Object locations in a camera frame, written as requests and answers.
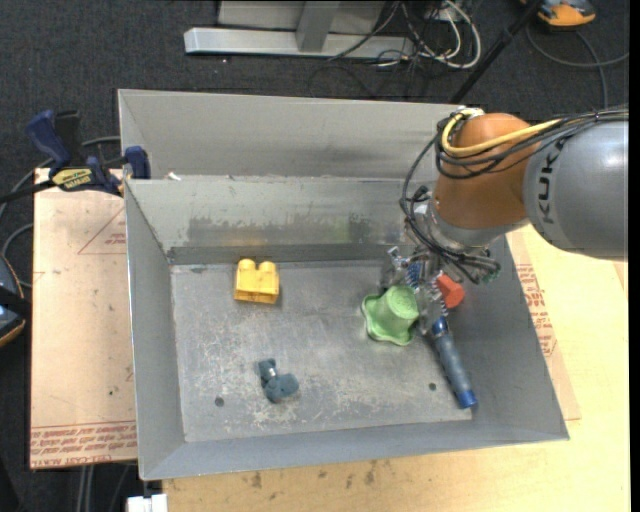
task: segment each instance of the green cup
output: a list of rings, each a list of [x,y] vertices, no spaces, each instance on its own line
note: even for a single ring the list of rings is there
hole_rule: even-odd
[[[392,286],[383,295],[367,295],[362,312],[372,339],[396,345],[407,345],[413,339],[411,327],[419,316],[413,288]]]

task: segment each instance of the yellow lego block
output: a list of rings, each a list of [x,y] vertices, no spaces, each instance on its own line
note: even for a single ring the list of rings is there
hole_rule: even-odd
[[[256,262],[248,258],[238,262],[234,299],[274,304],[279,293],[280,276],[275,263],[263,261],[256,268]]]

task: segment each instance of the white cable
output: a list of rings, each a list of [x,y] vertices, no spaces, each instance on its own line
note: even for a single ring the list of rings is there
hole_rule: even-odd
[[[434,52],[420,37],[420,35],[417,33],[417,31],[415,30],[415,27],[413,26],[413,24],[411,23],[411,20],[409,19],[409,12],[407,11],[407,7],[405,5],[405,3],[403,2],[401,4],[401,8],[402,8],[402,12],[404,14],[404,17],[407,21],[407,25],[409,26],[409,29],[411,30],[413,36],[416,38],[418,45],[421,47],[422,50],[426,50],[426,52],[420,52],[419,55],[421,57],[424,58],[428,58],[428,59],[433,59],[437,62],[440,62],[441,64],[444,64],[445,66],[448,66],[450,68],[454,68],[454,69],[469,69],[473,66],[475,66],[478,61],[480,60],[481,54],[482,54],[482,42],[480,40],[480,34],[478,33],[478,29],[476,28],[476,26],[473,24],[473,22],[471,21],[471,19],[469,18],[469,16],[467,16],[467,14],[460,8],[458,7],[454,2],[452,2],[451,0],[446,0],[446,3],[449,7],[451,7],[452,9],[455,9],[456,12],[460,15],[460,17],[465,21],[465,23],[467,23],[469,25],[469,27],[471,27],[471,32],[473,34],[473,40],[474,40],[474,46],[475,46],[475,56],[473,57],[473,59],[469,62],[466,63],[454,63],[454,62],[450,62],[450,59],[452,58],[452,55],[448,55],[448,54],[436,54],[436,52]],[[457,40],[460,42],[460,33],[456,27],[456,38]]]

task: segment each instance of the orange object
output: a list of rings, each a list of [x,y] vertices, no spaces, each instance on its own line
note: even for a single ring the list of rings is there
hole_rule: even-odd
[[[455,308],[464,299],[464,288],[460,283],[456,283],[447,274],[441,274],[436,279],[436,284],[442,293],[444,303],[448,308]]]

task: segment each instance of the gray floor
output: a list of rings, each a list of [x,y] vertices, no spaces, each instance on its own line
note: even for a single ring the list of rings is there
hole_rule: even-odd
[[[527,31],[517,34],[463,102],[489,111],[510,112],[528,121],[628,102],[629,59],[600,70],[591,64],[594,54],[606,63],[629,51],[630,2],[592,1],[597,18],[578,32],[549,34],[539,23],[528,27],[531,40],[547,56],[534,48]],[[8,193],[44,160],[24,133],[34,114],[44,109],[78,110],[84,139],[117,135],[119,88],[445,103],[469,76],[468,72],[451,71],[435,63],[427,63],[422,69],[379,69],[349,59],[326,65],[313,58],[185,55],[184,32],[213,25],[215,4],[151,0],[0,2],[0,169],[4,176],[0,194]],[[517,0],[476,0],[474,5],[474,20],[485,51],[523,9]],[[385,31],[404,33],[401,19],[398,17]],[[434,29],[436,32],[445,44],[447,34],[441,28]],[[4,245],[32,218],[31,199],[9,204],[0,218],[0,243]],[[31,270],[31,255],[31,234],[25,231],[7,252],[25,280]],[[26,510],[74,510],[80,470],[31,472],[26,465],[29,342],[27,329],[11,345],[0,349],[0,460]],[[123,474],[123,496],[142,492],[134,468],[126,473],[125,469],[118,465],[95,468],[93,510],[108,510]],[[0,510],[4,512],[3,494],[9,496],[0,484]]]

